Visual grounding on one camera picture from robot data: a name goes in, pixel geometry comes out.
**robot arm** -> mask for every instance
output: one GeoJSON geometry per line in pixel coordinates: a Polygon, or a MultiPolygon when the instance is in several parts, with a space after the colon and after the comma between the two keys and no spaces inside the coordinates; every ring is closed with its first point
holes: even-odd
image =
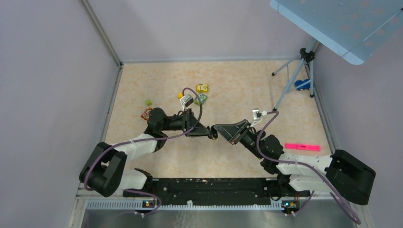
{"type": "MultiPolygon", "coordinates": [[[[197,123],[195,126],[196,122],[192,109],[185,109],[180,115],[167,116],[161,108],[155,108],[150,113],[150,118],[147,122],[148,126],[144,133],[129,141],[166,138],[168,136],[162,131],[182,130],[185,132],[193,126],[193,130],[186,136],[213,137],[209,128],[204,127],[201,123],[197,123]]],[[[142,170],[133,170],[130,173],[131,175],[123,175],[124,167],[127,162],[143,154],[160,150],[165,145],[165,142],[166,140],[148,140],[115,147],[96,164],[94,170],[90,173],[88,186],[104,197],[109,197],[117,189],[143,189],[149,179],[149,174],[142,170]]],[[[110,146],[105,142],[100,142],[95,147],[80,173],[79,179],[82,183],[84,183],[88,170],[97,157],[110,146]]]]}
{"type": "MultiPolygon", "coordinates": [[[[259,118],[259,112],[254,112],[254,119],[259,118]]],[[[244,119],[235,124],[219,124],[212,126],[229,143],[241,143],[257,158],[263,157],[257,150],[257,137],[259,132],[251,130],[251,124],[244,119]]],[[[318,175],[307,166],[298,164],[303,162],[310,164],[323,174],[337,191],[348,201],[366,205],[368,204],[372,185],[375,179],[375,171],[359,161],[346,151],[336,150],[328,156],[304,156],[283,152],[283,146],[274,135],[269,135],[259,141],[259,147],[264,155],[275,160],[290,161],[290,163],[278,163],[263,159],[261,166],[270,174],[278,174],[279,184],[284,188],[291,186],[295,191],[317,190],[332,192],[318,175]]]]}

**pink highlighter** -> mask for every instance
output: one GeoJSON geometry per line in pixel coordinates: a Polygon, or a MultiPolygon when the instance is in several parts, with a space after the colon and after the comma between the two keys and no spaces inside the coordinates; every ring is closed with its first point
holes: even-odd
{"type": "Polygon", "coordinates": [[[320,146],[286,143],[286,149],[303,150],[303,151],[320,151],[320,146]]]}

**gray wall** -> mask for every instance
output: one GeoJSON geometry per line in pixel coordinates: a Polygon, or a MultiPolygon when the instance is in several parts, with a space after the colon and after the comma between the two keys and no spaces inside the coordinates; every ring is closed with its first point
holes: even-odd
{"type": "Polygon", "coordinates": [[[341,149],[376,171],[369,210],[376,227],[403,227],[403,28],[364,64],[322,47],[315,76],[341,149]]]}
{"type": "Polygon", "coordinates": [[[78,0],[0,5],[0,226],[65,227],[117,68],[78,0]]]}
{"type": "Polygon", "coordinates": [[[269,0],[89,0],[122,61],[291,57],[309,41],[269,0]]]}

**blue object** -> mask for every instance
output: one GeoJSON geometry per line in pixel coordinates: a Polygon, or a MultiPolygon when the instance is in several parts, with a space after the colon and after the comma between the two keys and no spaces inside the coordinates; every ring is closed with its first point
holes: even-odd
{"type": "Polygon", "coordinates": [[[272,0],[270,5],[354,65],[403,25],[401,0],[272,0]]]}
{"type": "MultiPolygon", "coordinates": [[[[309,78],[308,78],[308,79],[305,79],[305,80],[297,80],[297,81],[295,81],[294,85],[295,85],[295,87],[297,87],[297,86],[299,86],[299,85],[301,85],[301,84],[303,84],[303,83],[305,83],[305,82],[307,82],[307,81],[309,81],[309,78]]],[[[305,85],[301,86],[301,87],[298,88],[297,90],[301,91],[301,90],[310,89],[310,88],[311,88],[311,84],[310,84],[310,83],[306,83],[305,85]]]]}

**green dice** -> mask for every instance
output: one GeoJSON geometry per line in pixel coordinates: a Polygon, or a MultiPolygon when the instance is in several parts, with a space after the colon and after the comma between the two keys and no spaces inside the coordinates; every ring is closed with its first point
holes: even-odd
{"type": "MultiPolygon", "coordinates": [[[[204,94],[199,94],[199,98],[200,98],[201,104],[204,105],[204,103],[206,103],[206,101],[207,101],[207,96],[204,94]]],[[[197,104],[198,106],[200,106],[199,100],[197,98],[194,99],[194,103],[197,104]]]]}
{"type": "Polygon", "coordinates": [[[153,103],[151,102],[150,99],[148,99],[148,100],[145,101],[145,104],[146,104],[147,106],[151,106],[153,103]]]}

